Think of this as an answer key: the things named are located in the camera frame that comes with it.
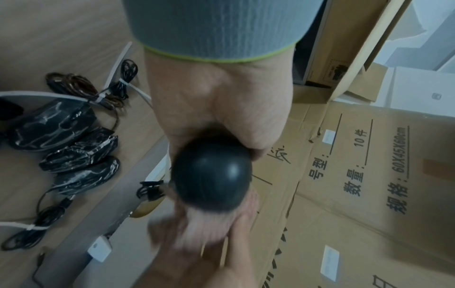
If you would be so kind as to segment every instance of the yellow-green trim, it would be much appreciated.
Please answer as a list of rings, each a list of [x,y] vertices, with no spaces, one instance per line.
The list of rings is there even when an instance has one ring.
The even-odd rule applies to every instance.
[[[292,45],[286,46],[285,48],[282,48],[278,51],[275,51],[275,52],[272,52],[272,53],[269,53],[266,55],[253,57],[253,58],[238,59],[238,60],[223,60],[223,59],[220,60],[220,59],[197,58],[197,57],[191,57],[191,56],[175,55],[175,54],[163,52],[163,51],[160,51],[160,50],[157,50],[154,48],[150,48],[149,46],[146,46],[146,45],[143,45],[143,46],[146,50],[149,50],[150,52],[153,52],[155,54],[163,55],[163,56],[166,56],[169,58],[174,58],[174,59],[179,59],[179,60],[186,60],[186,61],[193,61],[193,62],[206,62],[206,63],[245,63],[245,62],[258,61],[258,60],[262,60],[262,59],[266,59],[266,58],[275,56],[275,55],[280,54],[280,53],[284,52],[285,50],[293,47],[296,44],[297,44],[297,42]]]

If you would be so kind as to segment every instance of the open cardboard box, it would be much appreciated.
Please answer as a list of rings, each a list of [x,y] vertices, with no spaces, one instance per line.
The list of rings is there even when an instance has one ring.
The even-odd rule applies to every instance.
[[[372,59],[409,3],[388,2],[336,87],[294,87],[280,139],[253,168],[260,286],[455,287],[455,121],[328,103],[345,92],[375,100],[386,68]],[[146,224],[171,207],[125,220],[75,287],[131,286],[157,252]]]

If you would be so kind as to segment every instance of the wooden surface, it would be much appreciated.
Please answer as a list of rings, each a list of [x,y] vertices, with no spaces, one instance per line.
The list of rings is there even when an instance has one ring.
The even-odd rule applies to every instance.
[[[119,0],[3,0],[0,1],[0,90],[49,91],[48,72],[78,73],[101,88],[117,56],[131,39]],[[127,54],[139,66],[134,85],[148,91],[142,49],[134,44]],[[117,129],[121,161],[108,183],[75,198],[73,205],[40,244],[27,251],[0,252],[0,287],[18,287],[35,268],[40,247],[55,249],[110,189],[162,137],[151,109],[134,92]],[[30,109],[43,99],[15,98]],[[113,118],[97,112],[110,128]],[[0,219],[34,217],[38,198],[52,183],[52,175],[38,167],[42,155],[0,146]],[[0,240],[18,230],[0,228]]]

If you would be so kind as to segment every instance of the white plug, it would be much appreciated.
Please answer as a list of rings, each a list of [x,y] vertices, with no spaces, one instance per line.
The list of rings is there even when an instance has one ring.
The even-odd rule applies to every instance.
[[[98,237],[87,252],[99,262],[104,262],[112,252],[112,246],[105,236]]]

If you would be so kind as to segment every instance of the black ball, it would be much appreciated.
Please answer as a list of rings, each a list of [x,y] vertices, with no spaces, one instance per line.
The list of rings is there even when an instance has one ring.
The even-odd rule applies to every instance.
[[[252,171],[250,153],[237,139],[199,138],[175,158],[171,185],[190,206],[208,212],[228,212],[242,203]]]

